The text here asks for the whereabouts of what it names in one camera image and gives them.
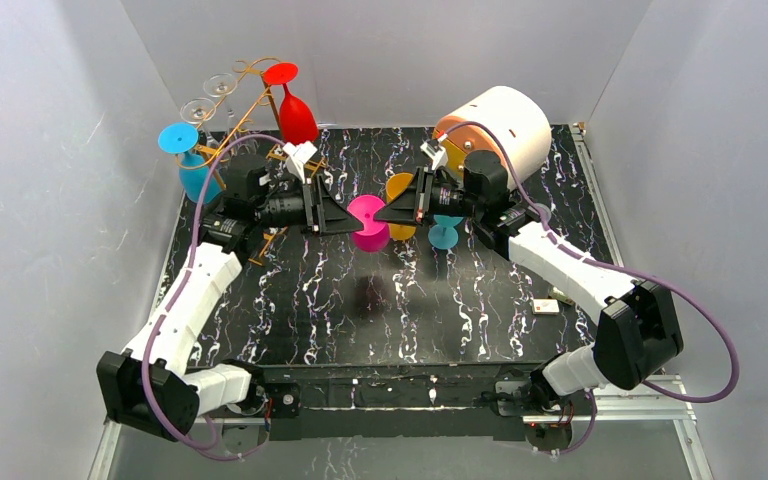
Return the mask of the magenta plastic wine glass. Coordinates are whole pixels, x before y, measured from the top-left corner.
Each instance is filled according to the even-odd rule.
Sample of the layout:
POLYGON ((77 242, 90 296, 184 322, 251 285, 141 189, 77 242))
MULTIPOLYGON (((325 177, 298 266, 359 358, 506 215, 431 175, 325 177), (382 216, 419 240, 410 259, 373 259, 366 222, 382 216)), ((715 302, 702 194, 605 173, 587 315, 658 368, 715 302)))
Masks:
POLYGON ((375 253, 383 250, 390 240, 389 226, 375 219, 376 213, 386 203, 375 195, 360 195, 353 199, 348 211, 357 218, 363 228, 351 234, 355 246, 363 252, 375 253))

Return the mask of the light blue plastic wine glass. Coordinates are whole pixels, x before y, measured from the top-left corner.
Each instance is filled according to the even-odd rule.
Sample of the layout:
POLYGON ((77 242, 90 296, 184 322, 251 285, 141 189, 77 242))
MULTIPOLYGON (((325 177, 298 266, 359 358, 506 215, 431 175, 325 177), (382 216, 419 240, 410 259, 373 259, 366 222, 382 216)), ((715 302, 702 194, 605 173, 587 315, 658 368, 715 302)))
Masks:
POLYGON ((434 224, 428 231, 428 241, 439 250, 451 250, 459 240, 458 225, 463 221, 459 216, 435 215, 434 224))

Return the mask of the red plastic wine glass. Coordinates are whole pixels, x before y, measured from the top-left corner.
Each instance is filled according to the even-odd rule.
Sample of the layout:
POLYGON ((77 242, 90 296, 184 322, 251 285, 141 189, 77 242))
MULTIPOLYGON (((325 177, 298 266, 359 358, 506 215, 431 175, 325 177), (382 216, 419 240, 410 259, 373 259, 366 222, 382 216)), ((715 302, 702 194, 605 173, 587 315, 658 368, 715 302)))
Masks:
POLYGON ((263 79, 269 86, 281 86, 284 97, 278 111, 279 126, 284 140, 299 145, 314 142, 319 137, 319 129, 310 107, 289 90, 289 83, 299 73, 296 64, 280 62, 269 67, 263 73, 263 79))

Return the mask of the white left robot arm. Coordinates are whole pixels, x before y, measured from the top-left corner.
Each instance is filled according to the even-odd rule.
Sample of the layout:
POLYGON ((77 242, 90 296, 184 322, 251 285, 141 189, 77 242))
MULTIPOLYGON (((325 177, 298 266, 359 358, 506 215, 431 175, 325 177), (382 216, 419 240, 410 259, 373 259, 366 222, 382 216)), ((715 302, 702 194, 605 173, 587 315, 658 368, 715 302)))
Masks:
POLYGON ((260 396, 259 367, 236 360, 188 372, 191 351, 209 316, 272 228, 312 235, 355 233, 362 222, 329 193, 320 173, 291 163, 288 189, 272 186, 265 158, 245 155, 229 168, 225 190, 205 202, 195 237, 167 295, 119 353, 96 367, 107 416, 143 432, 181 440, 196 419, 227 405, 251 408, 260 396))

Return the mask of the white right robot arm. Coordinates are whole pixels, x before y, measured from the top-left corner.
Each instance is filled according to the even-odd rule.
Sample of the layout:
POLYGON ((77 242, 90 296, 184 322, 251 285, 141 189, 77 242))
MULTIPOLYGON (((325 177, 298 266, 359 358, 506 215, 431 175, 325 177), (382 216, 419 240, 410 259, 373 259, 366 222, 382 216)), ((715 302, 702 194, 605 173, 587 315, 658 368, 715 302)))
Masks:
POLYGON ((512 201, 508 180, 499 156, 479 150, 466 157, 460 183, 442 169, 417 169, 375 218, 399 225, 420 225, 435 215, 468 218, 485 247, 559 288, 596 324, 591 344, 557 354, 530 373, 520 389, 523 403, 549 408, 584 389, 631 390, 682 352, 669 289, 591 265, 572 244, 551 239, 536 211, 512 201))

